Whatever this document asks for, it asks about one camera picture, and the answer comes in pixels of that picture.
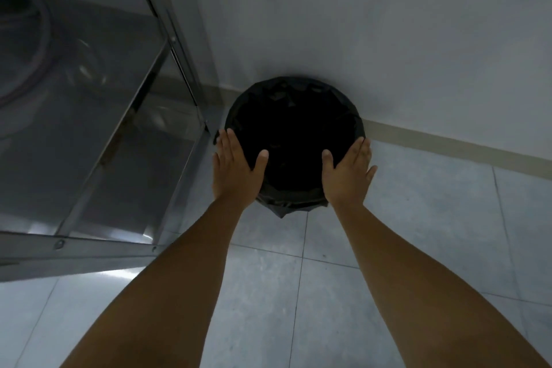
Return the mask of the person's right hand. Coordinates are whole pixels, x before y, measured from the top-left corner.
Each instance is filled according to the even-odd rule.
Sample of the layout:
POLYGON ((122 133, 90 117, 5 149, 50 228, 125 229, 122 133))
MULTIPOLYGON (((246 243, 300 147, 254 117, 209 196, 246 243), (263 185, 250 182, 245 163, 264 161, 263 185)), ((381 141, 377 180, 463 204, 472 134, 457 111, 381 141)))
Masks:
POLYGON ((322 180, 324 195, 334 209, 363 205, 377 172, 377 166, 371 165, 371 158, 371 141, 360 137, 335 164, 336 180, 322 180))

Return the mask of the stainless steel shelf rack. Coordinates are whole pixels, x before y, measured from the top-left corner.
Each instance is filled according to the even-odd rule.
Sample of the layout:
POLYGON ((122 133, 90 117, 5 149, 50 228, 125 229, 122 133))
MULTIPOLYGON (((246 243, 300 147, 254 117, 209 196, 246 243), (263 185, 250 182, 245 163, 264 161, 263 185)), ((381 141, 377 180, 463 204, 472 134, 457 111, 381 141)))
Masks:
POLYGON ((0 283, 158 257, 216 78, 198 0, 0 0, 0 283))

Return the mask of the person's left hand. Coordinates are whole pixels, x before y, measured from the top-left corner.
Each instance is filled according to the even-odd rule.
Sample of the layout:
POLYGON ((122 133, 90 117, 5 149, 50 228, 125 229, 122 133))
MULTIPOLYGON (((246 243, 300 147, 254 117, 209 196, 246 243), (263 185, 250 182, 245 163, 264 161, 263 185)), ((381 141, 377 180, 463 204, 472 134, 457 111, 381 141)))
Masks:
POLYGON ((244 211, 257 198, 263 183, 256 180, 253 168, 247 162, 235 132, 231 128, 219 130, 213 156, 212 189, 215 200, 244 211))

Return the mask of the person's right forearm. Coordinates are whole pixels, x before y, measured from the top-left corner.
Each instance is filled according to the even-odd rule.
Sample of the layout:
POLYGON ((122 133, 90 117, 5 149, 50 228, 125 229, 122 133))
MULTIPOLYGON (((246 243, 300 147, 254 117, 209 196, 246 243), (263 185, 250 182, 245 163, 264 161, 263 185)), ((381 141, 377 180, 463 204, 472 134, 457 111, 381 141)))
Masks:
POLYGON ((477 290, 362 203, 332 206, 406 368, 552 368, 477 290))

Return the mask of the black trash bin with bag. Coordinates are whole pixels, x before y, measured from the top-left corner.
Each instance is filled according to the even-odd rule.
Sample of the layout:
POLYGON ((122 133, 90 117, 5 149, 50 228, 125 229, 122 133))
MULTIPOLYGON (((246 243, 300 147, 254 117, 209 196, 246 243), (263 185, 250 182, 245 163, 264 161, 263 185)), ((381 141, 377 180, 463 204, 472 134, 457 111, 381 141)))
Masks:
POLYGON ((254 167, 267 149, 269 159, 257 202, 283 218, 327 206, 322 188, 322 151, 338 164, 351 145, 365 137, 354 104, 334 86, 307 77, 259 81, 241 93, 224 128, 236 133, 254 167))

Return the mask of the person's left forearm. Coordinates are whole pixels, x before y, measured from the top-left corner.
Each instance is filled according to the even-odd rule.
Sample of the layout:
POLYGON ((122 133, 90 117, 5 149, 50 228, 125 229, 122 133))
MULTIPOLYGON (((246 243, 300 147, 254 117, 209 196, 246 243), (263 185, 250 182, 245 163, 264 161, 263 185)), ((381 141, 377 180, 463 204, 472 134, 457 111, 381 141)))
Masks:
POLYGON ((60 368, 199 368, 231 238, 253 201, 218 197, 107 306, 60 368))

